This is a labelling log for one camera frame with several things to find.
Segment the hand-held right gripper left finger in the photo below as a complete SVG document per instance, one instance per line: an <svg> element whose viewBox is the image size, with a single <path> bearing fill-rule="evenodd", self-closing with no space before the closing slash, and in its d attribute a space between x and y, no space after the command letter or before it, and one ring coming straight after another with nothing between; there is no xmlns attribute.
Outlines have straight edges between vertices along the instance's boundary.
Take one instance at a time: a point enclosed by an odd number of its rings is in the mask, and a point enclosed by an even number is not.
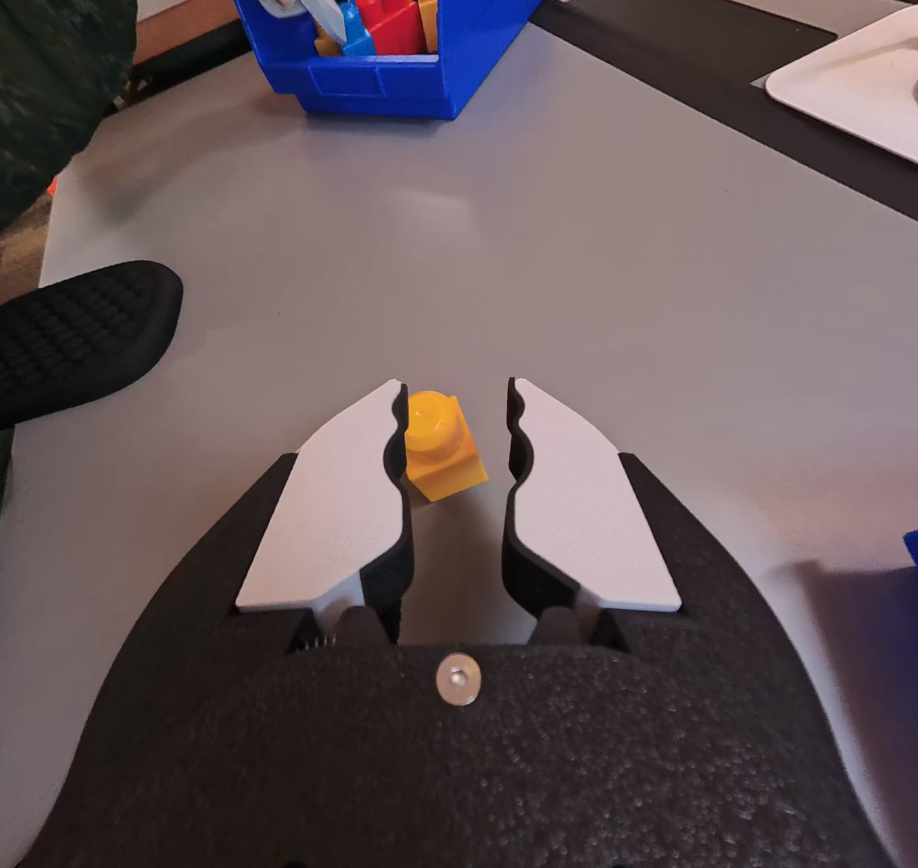
<svg viewBox="0 0 918 868"><path fill-rule="evenodd" d="M387 380L296 451L235 600L241 613L311 611L319 630L357 606L397 642L414 575L407 492L407 386Z"/></svg>

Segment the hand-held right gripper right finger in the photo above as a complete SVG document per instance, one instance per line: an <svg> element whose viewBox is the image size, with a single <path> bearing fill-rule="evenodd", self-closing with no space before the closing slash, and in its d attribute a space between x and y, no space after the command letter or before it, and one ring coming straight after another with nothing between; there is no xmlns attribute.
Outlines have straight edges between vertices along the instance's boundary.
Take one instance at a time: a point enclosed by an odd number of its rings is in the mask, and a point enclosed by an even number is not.
<svg viewBox="0 0 918 868"><path fill-rule="evenodd" d="M682 598L622 452L532 381L511 378L502 582L526 613L674 614Z"/></svg>

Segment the pile of mega blocks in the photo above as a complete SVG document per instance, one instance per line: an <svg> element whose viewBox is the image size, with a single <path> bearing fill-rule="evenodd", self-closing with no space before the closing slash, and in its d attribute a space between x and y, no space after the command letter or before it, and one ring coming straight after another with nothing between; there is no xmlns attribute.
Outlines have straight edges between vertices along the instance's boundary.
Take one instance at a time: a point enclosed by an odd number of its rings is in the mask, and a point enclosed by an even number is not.
<svg viewBox="0 0 918 868"><path fill-rule="evenodd" d="M405 56L439 52L439 0L347 0L342 6L346 42L315 25L318 55Z"/></svg>

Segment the orange mega block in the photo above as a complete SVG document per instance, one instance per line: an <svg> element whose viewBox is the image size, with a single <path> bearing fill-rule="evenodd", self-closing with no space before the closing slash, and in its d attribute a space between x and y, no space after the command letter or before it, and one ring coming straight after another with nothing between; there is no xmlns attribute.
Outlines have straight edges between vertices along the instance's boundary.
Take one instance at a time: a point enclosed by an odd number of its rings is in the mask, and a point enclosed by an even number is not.
<svg viewBox="0 0 918 868"><path fill-rule="evenodd" d="M488 482L488 474L455 396L421 391L408 396L405 433L408 480L429 502Z"/></svg>

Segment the blue plastic bin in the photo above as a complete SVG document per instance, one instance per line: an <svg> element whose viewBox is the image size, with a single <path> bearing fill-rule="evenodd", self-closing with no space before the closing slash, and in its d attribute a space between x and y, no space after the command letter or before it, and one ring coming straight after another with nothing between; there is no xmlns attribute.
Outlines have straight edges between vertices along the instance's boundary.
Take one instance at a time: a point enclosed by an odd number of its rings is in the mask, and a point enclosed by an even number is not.
<svg viewBox="0 0 918 868"><path fill-rule="evenodd" d="M904 567L833 571L808 560L798 579L837 685L864 795L889 850L916 866L916 531L901 539Z"/></svg>
<svg viewBox="0 0 918 868"><path fill-rule="evenodd" d="M271 89L309 113L452 120L543 0L438 0L437 56L320 57L309 15L281 20L234 0Z"/></svg>

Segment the person's left forearm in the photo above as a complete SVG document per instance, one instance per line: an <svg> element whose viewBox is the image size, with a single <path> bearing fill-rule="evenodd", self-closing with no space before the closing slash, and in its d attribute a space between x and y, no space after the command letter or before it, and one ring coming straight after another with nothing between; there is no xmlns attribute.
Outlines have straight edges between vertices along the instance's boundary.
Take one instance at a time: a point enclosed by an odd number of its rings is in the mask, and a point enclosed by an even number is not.
<svg viewBox="0 0 918 868"><path fill-rule="evenodd" d="M1 0L1 227L91 141L130 75L136 0Z"/></svg>

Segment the grey wood-edged side table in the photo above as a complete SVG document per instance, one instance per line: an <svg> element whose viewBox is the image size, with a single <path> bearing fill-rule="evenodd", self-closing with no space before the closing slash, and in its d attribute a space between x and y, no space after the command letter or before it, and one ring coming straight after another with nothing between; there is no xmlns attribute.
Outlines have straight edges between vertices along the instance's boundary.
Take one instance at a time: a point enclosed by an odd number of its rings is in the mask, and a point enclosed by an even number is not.
<svg viewBox="0 0 918 868"><path fill-rule="evenodd" d="M139 65L239 20L234 0L136 0Z"/></svg>

